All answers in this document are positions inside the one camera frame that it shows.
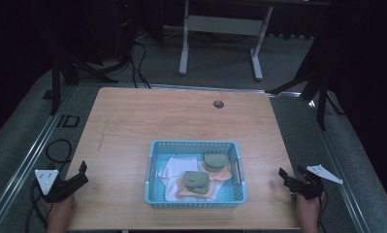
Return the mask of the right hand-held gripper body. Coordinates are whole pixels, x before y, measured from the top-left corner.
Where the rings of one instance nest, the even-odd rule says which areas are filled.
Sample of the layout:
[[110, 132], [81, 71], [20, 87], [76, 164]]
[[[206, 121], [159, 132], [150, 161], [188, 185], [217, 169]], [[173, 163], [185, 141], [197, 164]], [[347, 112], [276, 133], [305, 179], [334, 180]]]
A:
[[334, 183], [343, 184], [342, 179], [328, 171], [321, 164], [306, 166], [306, 168], [310, 171], [310, 177], [305, 178], [302, 175], [304, 177], [302, 181], [293, 178], [294, 186], [289, 187], [291, 192], [304, 195], [306, 200], [322, 196], [322, 193], [324, 192], [324, 184], [322, 182], [323, 179]]

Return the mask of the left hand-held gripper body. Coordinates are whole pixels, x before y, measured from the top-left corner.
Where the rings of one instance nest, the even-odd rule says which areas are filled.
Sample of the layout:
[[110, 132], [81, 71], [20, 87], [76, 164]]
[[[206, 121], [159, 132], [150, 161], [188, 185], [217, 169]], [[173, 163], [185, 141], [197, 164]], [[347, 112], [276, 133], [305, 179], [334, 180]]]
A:
[[62, 181], [56, 169], [36, 170], [34, 174], [47, 203], [58, 203], [73, 195], [76, 192], [72, 189], [73, 180], [81, 175], [78, 173], [71, 179]]

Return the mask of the person's left hand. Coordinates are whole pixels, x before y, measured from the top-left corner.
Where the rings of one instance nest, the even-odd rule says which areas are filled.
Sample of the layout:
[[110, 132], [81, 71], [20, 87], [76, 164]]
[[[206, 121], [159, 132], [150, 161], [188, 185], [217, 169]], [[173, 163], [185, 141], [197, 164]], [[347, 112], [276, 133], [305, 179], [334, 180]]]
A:
[[69, 196], [58, 203], [46, 203], [48, 211], [47, 233], [66, 233], [70, 225], [75, 205], [75, 197]]

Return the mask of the person's right hand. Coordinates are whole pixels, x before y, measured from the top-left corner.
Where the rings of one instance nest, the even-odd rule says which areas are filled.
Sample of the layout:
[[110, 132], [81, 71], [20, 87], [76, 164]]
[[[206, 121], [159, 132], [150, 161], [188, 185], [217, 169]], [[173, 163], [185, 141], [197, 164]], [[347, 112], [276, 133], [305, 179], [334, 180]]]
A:
[[320, 203], [317, 198], [306, 200], [298, 193], [296, 214], [302, 233], [318, 233]]

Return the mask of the orange felt slice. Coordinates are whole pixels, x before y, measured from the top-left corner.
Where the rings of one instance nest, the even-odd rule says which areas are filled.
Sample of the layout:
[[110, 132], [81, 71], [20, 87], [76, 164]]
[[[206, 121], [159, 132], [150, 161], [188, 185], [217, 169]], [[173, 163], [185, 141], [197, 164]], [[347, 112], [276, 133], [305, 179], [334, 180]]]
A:
[[210, 186], [209, 190], [207, 193], [195, 193], [190, 191], [183, 183], [183, 178], [178, 178], [176, 179], [176, 184], [177, 184], [177, 192], [175, 194], [175, 197], [181, 198], [184, 196], [188, 197], [197, 197], [197, 198], [210, 198], [212, 196], [215, 182], [214, 180], [210, 180]]
[[230, 163], [227, 163], [220, 171], [213, 172], [207, 170], [207, 164], [202, 161], [200, 164], [200, 169], [202, 172], [208, 173], [210, 177], [217, 182], [226, 182], [233, 177]]

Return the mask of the green felt slice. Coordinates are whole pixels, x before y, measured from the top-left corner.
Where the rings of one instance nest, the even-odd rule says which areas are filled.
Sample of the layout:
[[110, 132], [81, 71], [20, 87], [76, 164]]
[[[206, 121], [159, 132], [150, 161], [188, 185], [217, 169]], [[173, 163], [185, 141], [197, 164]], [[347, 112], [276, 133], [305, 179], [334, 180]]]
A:
[[203, 167], [210, 172], [221, 171], [228, 163], [224, 153], [205, 153]]
[[193, 193], [207, 194], [209, 192], [209, 190], [210, 190], [210, 184], [209, 183], [205, 183], [204, 185], [197, 186], [197, 187], [188, 186], [187, 189], [190, 192], [193, 192]]
[[208, 173], [186, 171], [183, 176], [183, 184], [187, 187], [202, 187], [209, 182]]

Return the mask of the light blue plastic basket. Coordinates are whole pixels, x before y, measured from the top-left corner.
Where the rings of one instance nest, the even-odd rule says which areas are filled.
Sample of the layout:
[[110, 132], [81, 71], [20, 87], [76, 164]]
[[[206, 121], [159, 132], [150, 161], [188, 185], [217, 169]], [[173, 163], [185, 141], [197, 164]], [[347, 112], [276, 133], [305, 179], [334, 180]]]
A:
[[[157, 173], [170, 158], [195, 157], [200, 164], [205, 153], [224, 153], [233, 177], [224, 182], [215, 201], [165, 200], [165, 187]], [[246, 201], [246, 184], [238, 145], [229, 141], [153, 141], [148, 155], [145, 178], [145, 201], [154, 208], [235, 208]]]

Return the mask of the black tripod stand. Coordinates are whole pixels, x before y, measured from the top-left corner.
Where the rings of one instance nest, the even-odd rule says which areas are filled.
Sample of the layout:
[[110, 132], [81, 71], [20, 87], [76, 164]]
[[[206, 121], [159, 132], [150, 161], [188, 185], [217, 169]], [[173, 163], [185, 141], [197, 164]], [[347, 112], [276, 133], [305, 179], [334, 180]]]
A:
[[92, 77], [105, 83], [117, 83], [116, 80], [106, 77], [101, 71], [92, 68], [70, 53], [58, 54], [52, 62], [51, 69], [51, 90], [47, 91], [45, 98], [51, 101], [50, 115], [54, 116], [61, 105], [61, 78], [68, 84], [76, 85], [80, 82], [77, 68], [83, 69]]
[[290, 87], [306, 82], [306, 86], [301, 93], [301, 98], [304, 101], [311, 101], [316, 94], [319, 94], [316, 110], [316, 121], [320, 128], [325, 130], [325, 111], [327, 101], [331, 102], [333, 109], [339, 115], [344, 115], [344, 112], [336, 106], [335, 102], [332, 100], [332, 97], [329, 94], [330, 68], [330, 64], [325, 64], [319, 66], [317, 69], [309, 69], [305, 72], [298, 71], [296, 77], [292, 81], [279, 87], [268, 89], [266, 90], [266, 93], [278, 95]]

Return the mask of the dark computer tower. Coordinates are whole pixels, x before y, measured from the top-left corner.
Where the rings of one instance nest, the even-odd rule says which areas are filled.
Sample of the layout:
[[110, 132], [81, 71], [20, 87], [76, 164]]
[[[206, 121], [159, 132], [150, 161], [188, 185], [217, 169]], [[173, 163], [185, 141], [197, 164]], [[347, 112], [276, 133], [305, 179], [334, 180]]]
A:
[[137, 29], [137, 4], [135, 0], [115, 0], [119, 14], [119, 28], [122, 31], [123, 57], [129, 59], [134, 46]]

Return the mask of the aluminium floor rail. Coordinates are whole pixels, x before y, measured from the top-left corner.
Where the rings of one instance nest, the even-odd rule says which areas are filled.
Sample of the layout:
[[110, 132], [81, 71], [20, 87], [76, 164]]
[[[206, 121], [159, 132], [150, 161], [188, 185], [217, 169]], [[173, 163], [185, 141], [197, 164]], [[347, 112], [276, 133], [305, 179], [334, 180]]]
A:
[[284, 96], [297, 98], [301, 96], [300, 92], [284, 91], [278, 94], [268, 93], [264, 89], [236, 89], [236, 88], [218, 88], [218, 87], [201, 87], [187, 85], [170, 85], [170, 84], [150, 84], [151, 89], [179, 89], [179, 90], [205, 90], [205, 91], [233, 91], [233, 92], [251, 92], [251, 93], [266, 93], [270, 96]]
[[357, 233], [371, 233], [349, 180], [346, 177], [346, 173], [341, 167], [341, 160], [336, 152], [336, 148], [329, 138], [329, 130], [323, 130], [318, 124], [316, 119], [318, 106], [313, 101], [308, 101], [306, 107], [309, 110], [310, 118], [313, 120], [315, 128], [318, 130], [318, 134], [326, 151], [327, 168], [329, 169], [329, 172], [325, 172], [323, 169], [321, 175], [325, 178], [330, 177], [331, 181], [337, 184], [343, 203]]
[[65, 87], [57, 108], [42, 98], [41, 90], [30, 91], [0, 130], [0, 224], [75, 90]]

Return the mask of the white desk frame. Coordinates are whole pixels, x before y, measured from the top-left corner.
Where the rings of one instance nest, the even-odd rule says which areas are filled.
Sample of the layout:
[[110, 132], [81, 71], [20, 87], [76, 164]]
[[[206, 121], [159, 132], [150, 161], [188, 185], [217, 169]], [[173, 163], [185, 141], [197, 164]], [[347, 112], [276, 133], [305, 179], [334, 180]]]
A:
[[230, 17], [209, 17], [196, 16], [189, 13], [189, 0], [184, 1], [183, 14], [183, 41], [180, 55], [178, 72], [183, 76], [187, 73], [189, 43], [188, 36], [190, 31], [233, 34], [243, 36], [254, 36], [258, 39], [256, 46], [249, 51], [254, 79], [263, 80], [262, 68], [259, 61], [259, 53], [264, 41], [270, 18], [274, 8], [269, 7], [261, 20], [230, 18]]

